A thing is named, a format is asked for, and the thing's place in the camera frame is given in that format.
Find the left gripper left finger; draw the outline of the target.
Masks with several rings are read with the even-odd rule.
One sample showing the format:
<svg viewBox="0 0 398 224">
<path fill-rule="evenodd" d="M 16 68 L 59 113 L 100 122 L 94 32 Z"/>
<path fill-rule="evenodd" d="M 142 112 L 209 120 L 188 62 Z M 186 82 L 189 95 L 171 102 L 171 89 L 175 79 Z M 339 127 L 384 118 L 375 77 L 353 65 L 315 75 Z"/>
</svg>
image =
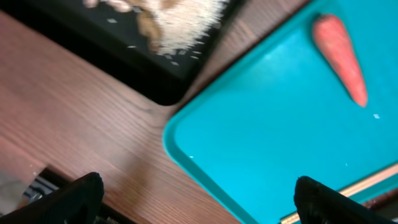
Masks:
<svg viewBox="0 0 398 224">
<path fill-rule="evenodd" d="M 104 197 L 104 183 L 97 172 L 1 217 L 1 224 L 92 224 Z"/>
</svg>

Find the wooden chopstick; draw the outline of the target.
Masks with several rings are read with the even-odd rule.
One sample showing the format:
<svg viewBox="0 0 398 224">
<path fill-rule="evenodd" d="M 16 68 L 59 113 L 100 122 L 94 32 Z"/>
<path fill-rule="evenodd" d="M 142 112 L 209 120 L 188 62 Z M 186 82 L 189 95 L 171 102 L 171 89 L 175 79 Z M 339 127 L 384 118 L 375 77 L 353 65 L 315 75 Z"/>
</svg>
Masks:
<svg viewBox="0 0 398 224">
<path fill-rule="evenodd" d="M 351 197 L 356 197 L 357 195 L 368 196 L 373 192 L 384 194 L 389 191 L 389 187 L 396 183 L 397 164 L 395 163 L 337 192 L 359 203 L 356 198 Z M 297 211 L 287 217 L 284 217 L 280 222 L 283 224 L 301 223 Z"/>
</svg>

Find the teal serving tray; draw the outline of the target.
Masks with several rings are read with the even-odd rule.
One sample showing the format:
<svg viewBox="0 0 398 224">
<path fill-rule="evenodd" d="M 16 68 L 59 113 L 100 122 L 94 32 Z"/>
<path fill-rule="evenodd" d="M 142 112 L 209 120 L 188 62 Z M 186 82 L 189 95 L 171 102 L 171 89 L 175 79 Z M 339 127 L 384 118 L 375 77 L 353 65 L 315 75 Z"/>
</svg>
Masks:
<svg viewBox="0 0 398 224">
<path fill-rule="evenodd" d="M 334 14 L 368 90 L 360 107 L 315 47 Z M 166 125 L 167 154 L 243 223 L 294 213 L 296 180 L 342 190 L 397 165 L 397 0 L 312 1 Z"/>
</svg>

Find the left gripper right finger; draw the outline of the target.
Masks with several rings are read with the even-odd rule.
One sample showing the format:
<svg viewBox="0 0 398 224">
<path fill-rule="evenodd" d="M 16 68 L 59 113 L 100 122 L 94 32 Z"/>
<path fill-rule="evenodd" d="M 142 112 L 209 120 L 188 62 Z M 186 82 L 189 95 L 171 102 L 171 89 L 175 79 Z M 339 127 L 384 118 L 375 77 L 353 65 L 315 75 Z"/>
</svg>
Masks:
<svg viewBox="0 0 398 224">
<path fill-rule="evenodd" d="M 301 224 L 394 224 L 308 176 L 297 179 L 294 204 Z"/>
</svg>

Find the rice and peanut scraps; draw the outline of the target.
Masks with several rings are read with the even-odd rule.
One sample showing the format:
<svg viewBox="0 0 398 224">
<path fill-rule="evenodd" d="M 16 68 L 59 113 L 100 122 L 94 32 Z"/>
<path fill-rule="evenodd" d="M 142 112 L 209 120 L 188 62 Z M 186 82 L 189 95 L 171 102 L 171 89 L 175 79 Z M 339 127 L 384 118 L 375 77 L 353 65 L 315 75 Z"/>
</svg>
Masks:
<svg viewBox="0 0 398 224">
<path fill-rule="evenodd" d="M 174 55 L 189 50 L 219 25 L 225 0 L 104 0 L 115 11 L 137 13 L 139 33 L 148 48 L 158 55 Z"/>
</svg>

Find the orange carrot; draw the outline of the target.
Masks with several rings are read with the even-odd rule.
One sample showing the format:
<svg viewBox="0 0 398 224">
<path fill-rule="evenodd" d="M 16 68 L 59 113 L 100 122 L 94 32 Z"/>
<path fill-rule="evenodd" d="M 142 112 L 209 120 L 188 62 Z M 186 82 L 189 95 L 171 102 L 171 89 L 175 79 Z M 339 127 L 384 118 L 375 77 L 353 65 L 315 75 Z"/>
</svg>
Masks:
<svg viewBox="0 0 398 224">
<path fill-rule="evenodd" d="M 352 100 L 357 105 L 366 107 L 366 84 L 343 21 L 333 14 L 324 14 L 313 23 L 312 35 L 319 51 L 344 84 Z"/>
</svg>

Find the black plastic tray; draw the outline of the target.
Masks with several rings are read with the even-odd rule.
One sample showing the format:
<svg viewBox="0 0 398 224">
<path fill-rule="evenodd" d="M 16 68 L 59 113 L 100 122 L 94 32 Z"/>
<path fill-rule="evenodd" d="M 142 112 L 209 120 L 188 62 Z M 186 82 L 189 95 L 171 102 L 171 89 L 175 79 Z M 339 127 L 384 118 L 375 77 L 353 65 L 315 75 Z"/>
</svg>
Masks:
<svg viewBox="0 0 398 224">
<path fill-rule="evenodd" d="M 243 5 L 227 2 L 220 23 L 198 45 L 161 56 L 140 35 L 137 10 L 121 14 L 105 5 L 88 9 L 79 0 L 1 1 L 1 9 L 12 17 L 165 106 L 182 99 Z"/>
</svg>

